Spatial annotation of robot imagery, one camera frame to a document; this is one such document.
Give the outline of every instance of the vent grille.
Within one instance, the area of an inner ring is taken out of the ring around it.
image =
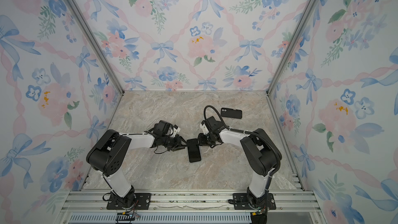
[[[69,223],[129,223],[116,213],[73,213]],[[134,223],[251,223],[250,213],[140,213]]]

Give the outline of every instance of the wall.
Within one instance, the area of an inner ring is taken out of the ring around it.
[[[397,9],[397,0],[320,0],[275,90],[329,224],[398,223]]]
[[[63,0],[0,9],[0,223],[53,223],[120,94]]]
[[[76,1],[126,90],[265,90],[307,3]]]

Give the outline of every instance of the smartphone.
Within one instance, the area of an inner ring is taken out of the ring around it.
[[[221,109],[221,117],[226,118],[242,118],[242,110],[223,107]]]
[[[188,147],[188,158],[190,163],[196,163],[202,161],[200,154],[199,143],[197,138],[187,140]]]

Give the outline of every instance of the mounting plate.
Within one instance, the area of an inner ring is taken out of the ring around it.
[[[150,204],[150,197],[151,193],[134,193],[136,199],[138,200],[135,210],[148,210],[149,209],[149,204]],[[111,197],[108,200],[108,205],[106,206],[107,210],[125,210],[120,206],[116,206],[116,200],[114,197],[111,195]]]
[[[240,202],[247,202],[247,193],[233,193],[232,197],[234,200],[240,201]],[[267,195],[267,201],[268,201],[268,208],[269,210],[275,210],[276,209],[276,204],[275,200],[273,197],[273,194],[268,193]],[[243,204],[234,204],[235,210],[252,210],[252,208],[249,206],[248,203],[243,203]]]

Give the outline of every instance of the wire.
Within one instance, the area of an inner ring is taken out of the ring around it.
[[[228,127],[228,126],[225,124],[224,120],[222,119],[220,113],[217,111],[217,109],[216,109],[214,106],[207,105],[207,106],[205,107],[205,109],[203,110],[203,116],[205,117],[205,120],[207,120],[207,118],[206,118],[206,109],[209,108],[209,107],[212,108],[212,109],[214,110],[214,112],[216,112],[216,114],[217,114],[218,117],[220,118],[220,121],[222,122],[222,124],[224,125],[224,127],[225,127],[226,129],[229,129],[229,130],[232,131],[232,132],[240,132],[240,133],[245,133],[245,134],[249,134],[249,135],[256,136],[256,137],[258,137],[261,141],[263,141],[263,142],[271,149],[272,153],[274,154],[274,156],[275,156],[275,158],[276,158],[276,167],[275,167],[275,170],[273,170],[273,171],[271,171],[271,172],[269,173],[269,176],[270,176],[270,177],[273,176],[273,175],[280,169],[280,167],[281,167],[281,158],[279,157],[279,154],[278,154],[278,152],[276,151],[277,148],[274,146],[274,144],[271,144],[270,142],[268,142],[268,140],[266,140],[264,137],[262,137],[261,135],[255,133],[255,132],[247,132],[247,131],[243,131],[243,130],[239,130],[239,129],[233,129],[233,128]]]
[[[156,150],[154,150],[153,153],[155,153],[155,154],[163,154],[163,153],[165,153],[167,151],[167,150],[165,150],[164,152],[156,153],[156,151],[158,150],[158,147],[159,146],[156,147]]]

